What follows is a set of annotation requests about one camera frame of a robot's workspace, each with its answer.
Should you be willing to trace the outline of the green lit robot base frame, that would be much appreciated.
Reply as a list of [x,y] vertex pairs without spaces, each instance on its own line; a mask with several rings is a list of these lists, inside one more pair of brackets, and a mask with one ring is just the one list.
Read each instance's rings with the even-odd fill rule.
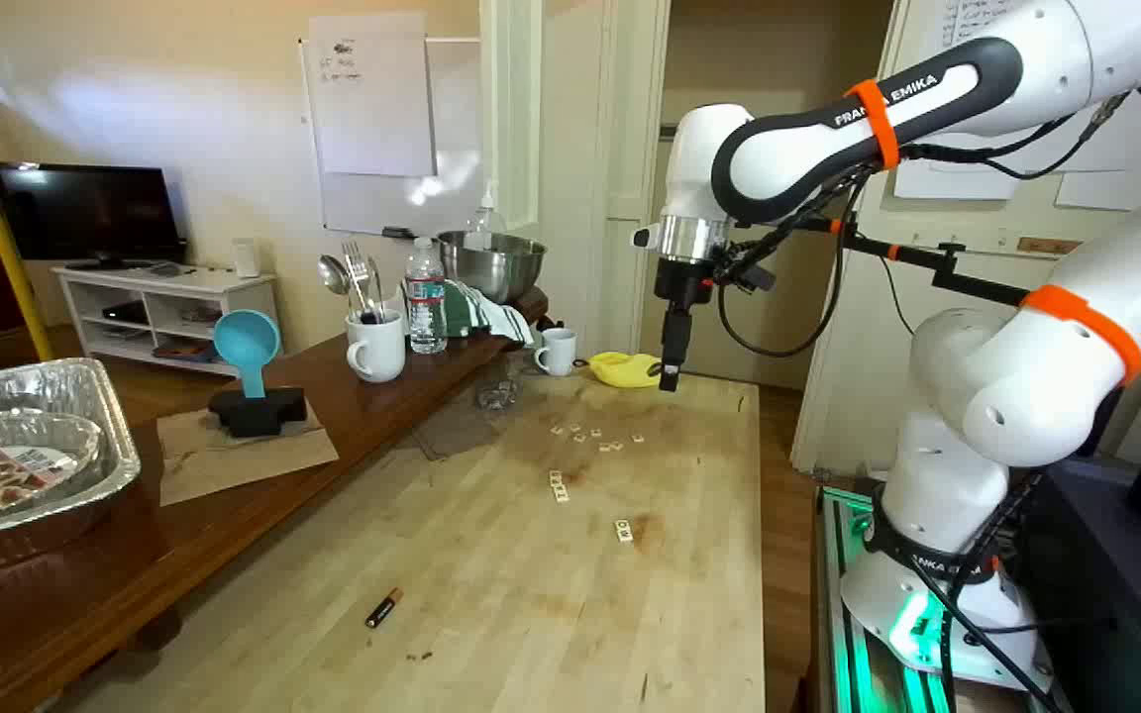
[[958,688],[1051,704],[1040,618],[993,555],[886,552],[867,493],[822,493],[824,664],[837,713],[958,713]]

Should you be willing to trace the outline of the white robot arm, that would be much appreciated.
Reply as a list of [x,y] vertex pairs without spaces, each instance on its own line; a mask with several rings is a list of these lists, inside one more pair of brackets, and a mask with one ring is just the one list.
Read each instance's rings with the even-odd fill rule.
[[[709,104],[678,122],[651,233],[664,297],[659,384],[674,387],[691,309],[754,284],[767,243],[877,172],[934,159],[951,132],[1012,144],[1141,90],[1141,0],[1026,0],[951,44],[803,114]],[[1141,210],[1065,255],[1005,312],[946,309],[913,339],[900,456],[867,552],[839,578],[852,622],[904,664],[1032,688],[1045,676],[1033,613],[988,561],[1020,466],[1073,456],[1099,403],[1141,374]]]

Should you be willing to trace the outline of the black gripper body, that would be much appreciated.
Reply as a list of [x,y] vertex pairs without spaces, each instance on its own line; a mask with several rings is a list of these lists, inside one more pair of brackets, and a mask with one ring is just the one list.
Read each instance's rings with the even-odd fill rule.
[[709,270],[691,260],[659,260],[654,295],[670,309],[694,309],[709,300]]

